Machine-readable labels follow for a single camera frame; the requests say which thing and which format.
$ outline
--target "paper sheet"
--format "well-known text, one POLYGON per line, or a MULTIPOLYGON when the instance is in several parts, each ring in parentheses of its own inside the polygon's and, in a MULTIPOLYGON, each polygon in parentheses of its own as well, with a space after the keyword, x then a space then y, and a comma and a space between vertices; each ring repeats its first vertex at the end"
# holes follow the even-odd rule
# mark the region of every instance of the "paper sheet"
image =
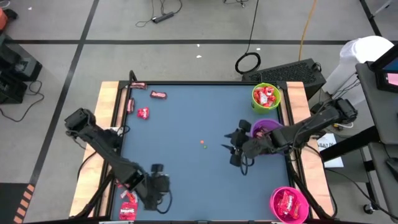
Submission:
MULTIPOLYGON (((336 144, 335 135, 333 133, 326 133, 322 138, 318 139, 318 148, 319 151, 322 151, 332 145, 336 144)), ((343 161, 341 157, 332 159, 328 162, 325 162, 326 168, 334 168, 334 167, 344 167, 343 161)))

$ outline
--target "purple bowl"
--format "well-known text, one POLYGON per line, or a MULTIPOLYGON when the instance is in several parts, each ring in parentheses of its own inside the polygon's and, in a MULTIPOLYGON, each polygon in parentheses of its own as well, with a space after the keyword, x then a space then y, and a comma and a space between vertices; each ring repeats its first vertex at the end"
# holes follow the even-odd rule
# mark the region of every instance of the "purple bowl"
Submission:
POLYGON ((283 125, 279 124, 279 122, 273 119, 260 119, 257 120, 252 126, 250 130, 250 135, 254 138, 254 130, 258 128, 266 128, 268 131, 275 130, 277 128, 283 127, 283 125))

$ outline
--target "floor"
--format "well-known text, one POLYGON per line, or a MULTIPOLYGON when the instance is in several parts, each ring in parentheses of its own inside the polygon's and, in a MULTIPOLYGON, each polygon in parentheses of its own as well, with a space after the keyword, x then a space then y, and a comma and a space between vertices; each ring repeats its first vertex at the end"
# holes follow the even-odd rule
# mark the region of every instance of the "floor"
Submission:
MULTIPOLYGON (((148 0, 11 1, 19 18, 6 34, 44 66, 39 75, 44 101, 20 123, 0 117, 7 126, 0 131, 0 182, 36 185, 25 222, 68 218, 83 151, 65 135, 63 120, 79 107, 94 110, 102 81, 127 80, 131 69, 139 80, 241 79, 234 64, 247 48, 256 1, 249 0, 245 8, 222 0, 182 2, 182 10, 170 20, 138 28, 137 21, 151 17, 148 0)), ((366 2, 372 12, 382 4, 366 2)), ((160 15, 158 0, 154 6, 155 16, 160 15)), ((311 6, 311 0, 260 1, 253 39, 261 44, 252 44, 250 51, 261 55, 261 68, 298 59, 311 6)), ((177 0, 165 3, 166 12, 178 7, 177 0)), ((306 34, 307 40, 319 41, 304 45, 302 58, 321 63, 326 78, 347 40, 375 35, 372 23, 397 42, 397 12, 398 4, 393 4, 369 22, 359 0, 319 0, 306 34)), ((247 58, 240 69, 254 63, 247 58)), ((19 118, 35 100, 26 96, 21 105, 1 108, 19 118)), ((310 104, 317 101, 318 95, 310 104)), ((391 222, 381 212, 364 214, 367 201, 353 184, 330 182, 330 187, 342 220, 391 222)))

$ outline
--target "black table border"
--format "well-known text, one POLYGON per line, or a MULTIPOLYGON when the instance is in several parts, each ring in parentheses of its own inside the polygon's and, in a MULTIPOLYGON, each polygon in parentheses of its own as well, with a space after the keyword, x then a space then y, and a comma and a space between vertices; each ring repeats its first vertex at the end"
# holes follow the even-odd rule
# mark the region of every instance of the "black table border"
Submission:
MULTIPOLYGON (((115 126, 116 122, 117 122, 117 118, 118 118, 118 111, 119 111, 119 107, 120 107, 120 101, 121 101, 121 95, 122 95, 122 91, 123 89, 126 89, 126 87, 128 86, 130 81, 124 81, 121 80, 119 81, 119 85, 118 85, 118 92, 116 93, 116 101, 114 104, 114 109, 113 109, 113 115, 112 115, 112 120, 111 120, 111 126, 115 126)), ((259 84, 258 82, 241 82, 241 81, 231 81, 231 82, 226 82, 226 81, 140 81, 140 82, 144 82, 148 85, 257 85, 259 84)), ((285 104, 286 104, 286 110, 287 110, 287 114, 288 114, 288 119, 289 119, 289 123, 292 124, 293 123, 293 116, 292 116, 292 109, 289 105, 289 95, 287 93, 287 89, 286 88, 280 88, 280 90, 283 91, 284 94, 284 100, 285 100, 285 104)), ((127 93, 126 93, 126 99, 124 100, 124 107, 126 108, 127 103, 128 103, 128 99, 131 94, 131 88, 127 88, 127 93)), ((280 106, 277 107, 277 114, 278 114, 278 119, 279 121, 284 124, 284 119, 282 116, 282 110, 280 108, 280 106)), ((122 121, 121 121, 121 126, 126 125, 126 110, 123 110, 122 113, 122 121)), ((121 149, 122 146, 116 150, 116 154, 117 155, 121 155, 121 149)), ((287 164, 288 162, 290 162, 290 156, 285 156, 285 163, 287 164)), ((302 180, 304 180, 304 184, 305 184, 305 178, 303 176, 304 174, 304 170, 303 170, 303 165, 301 162, 301 158, 297 161, 297 169, 298 169, 298 173, 301 176, 302 180)), ((294 184, 294 180, 292 177, 292 173, 290 172, 289 168, 286 166, 286 171, 287 171, 287 177, 289 180, 289 185, 290 187, 295 187, 294 184)), ((101 177, 99 180, 99 184, 101 185, 106 177, 106 174, 108 173, 108 163, 105 161, 102 167, 102 171, 101 171, 101 177)), ((111 182, 110 188, 109 188, 109 195, 108 195, 108 202, 106 204, 106 213, 105 215, 112 215, 112 207, 113 207, 113 201, 114 201, 114 195, 115 195, 115 180, 113 180, 111 182)), ((95 210, 94 210, 94 217, 98 217, 100 215, 100 208, 101 208, 101 204, 102 204, 102 200, 99 200, 95 210)))

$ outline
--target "table leg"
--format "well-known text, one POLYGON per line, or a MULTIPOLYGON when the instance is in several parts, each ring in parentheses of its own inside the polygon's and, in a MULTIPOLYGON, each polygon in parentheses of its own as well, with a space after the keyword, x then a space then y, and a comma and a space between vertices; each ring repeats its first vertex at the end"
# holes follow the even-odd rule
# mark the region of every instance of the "table leg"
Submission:
POLYGON ((330 146, 329 148, 322 150, 320 153, 323 160, 326 162, 360 147, 366 146, 370 142, 378 141, 380 141, 379 133, 376 127, 372 126, 348 139, 345 139, 344 141, 335 144, 334 146, 330 146))

